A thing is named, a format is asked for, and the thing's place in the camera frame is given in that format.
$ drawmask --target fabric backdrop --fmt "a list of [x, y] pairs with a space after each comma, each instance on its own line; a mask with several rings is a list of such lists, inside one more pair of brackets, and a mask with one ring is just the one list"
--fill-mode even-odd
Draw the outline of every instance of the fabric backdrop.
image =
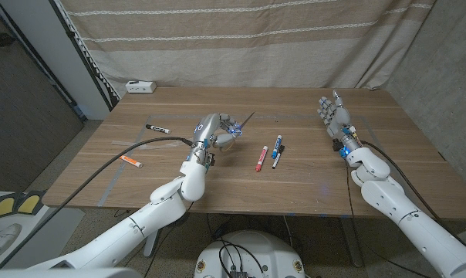
[[120, 94], [158, 86], [383, 84], [435, 0], [62, 0]]

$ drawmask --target door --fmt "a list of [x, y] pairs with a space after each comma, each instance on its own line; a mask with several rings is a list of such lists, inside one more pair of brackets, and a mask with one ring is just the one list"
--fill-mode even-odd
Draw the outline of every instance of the door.
[[82, 127], [19, 42], [0, 47], [0, 190], [24, 191]]

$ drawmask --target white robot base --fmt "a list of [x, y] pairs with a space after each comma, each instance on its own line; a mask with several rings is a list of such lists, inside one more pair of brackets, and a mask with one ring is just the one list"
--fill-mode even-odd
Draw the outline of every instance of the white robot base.
[[[254, 230], [231, 232], [214, 241], [202, 251], [195, 266], [194, 278], [228, 278], [219, 260], [219, 250], [221, 259], [228, 272], [233, 271], [233, 277], [255, 277], [255, 278], [304, 278], [305, 272], [302, 260], [298, 253], [281, 239], [266, 232]], [[260, 263], [264, 273], [261, 273], [259, 265], [254, 258], [245, 250], [229, 243], [241, 246], [252, 253]]]

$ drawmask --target blue marker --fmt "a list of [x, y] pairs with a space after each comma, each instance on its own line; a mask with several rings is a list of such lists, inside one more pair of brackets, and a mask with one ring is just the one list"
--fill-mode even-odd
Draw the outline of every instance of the blue marker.
[[274, 151], [272, 151], [272, 159], [276, 159], [276, 155], [278, 155], [279, 146], [281, 145], [282, 136], [278, 135], [278, 140], [276, 140], [276, 145], [274, 145]]

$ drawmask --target table leg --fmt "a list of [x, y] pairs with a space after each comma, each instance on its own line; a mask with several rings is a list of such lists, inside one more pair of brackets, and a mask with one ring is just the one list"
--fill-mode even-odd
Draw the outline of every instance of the table leg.
[[147, 258], [150, 258], [154, 253], [154, 247], [156, 246], [160, 231], [161, 229], [158, 229], [156, 232], [151, 233], [146, 239], [146, 245], [144, 246], [144, 256]]

